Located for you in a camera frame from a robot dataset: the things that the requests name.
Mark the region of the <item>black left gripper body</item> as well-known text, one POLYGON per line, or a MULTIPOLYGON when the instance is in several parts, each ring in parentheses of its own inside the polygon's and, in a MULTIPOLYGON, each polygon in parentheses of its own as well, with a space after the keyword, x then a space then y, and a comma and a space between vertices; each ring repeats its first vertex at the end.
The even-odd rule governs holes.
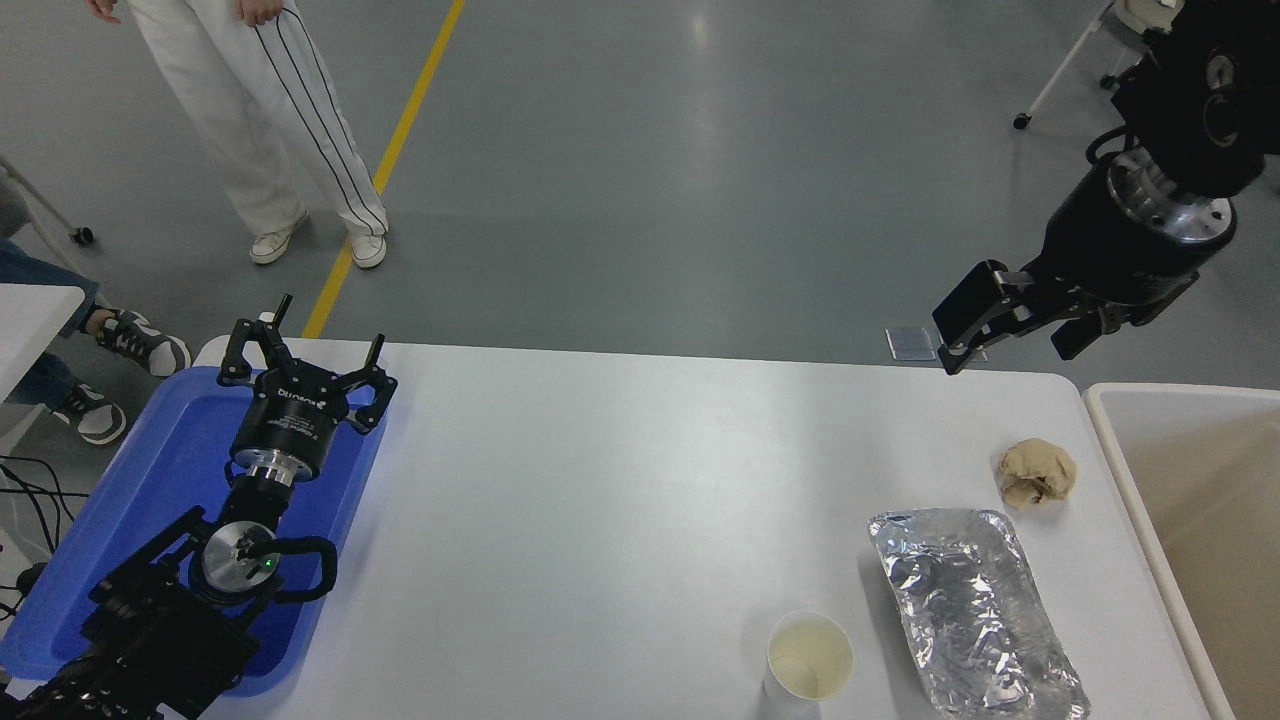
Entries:
POLYGON ((346 392, 334 372, 315 365, 260 372, 252 398, 232 443, 232 460, 251 468, 257 460, 284 455, 301 474, 319 474, 339 420, 346 418, 346 392))

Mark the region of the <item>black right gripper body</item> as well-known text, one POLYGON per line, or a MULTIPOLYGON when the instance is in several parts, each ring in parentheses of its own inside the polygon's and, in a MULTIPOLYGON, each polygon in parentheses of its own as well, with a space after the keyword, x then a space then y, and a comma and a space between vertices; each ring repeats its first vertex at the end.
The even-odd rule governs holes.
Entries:
POLYGON ((1039 277, 1139 306, 1167 297, 1207 260, 1206 242, 1181 242, 1133 220, 1108 192, 1107 176, 1091 172, 1046 227, 1039 277))

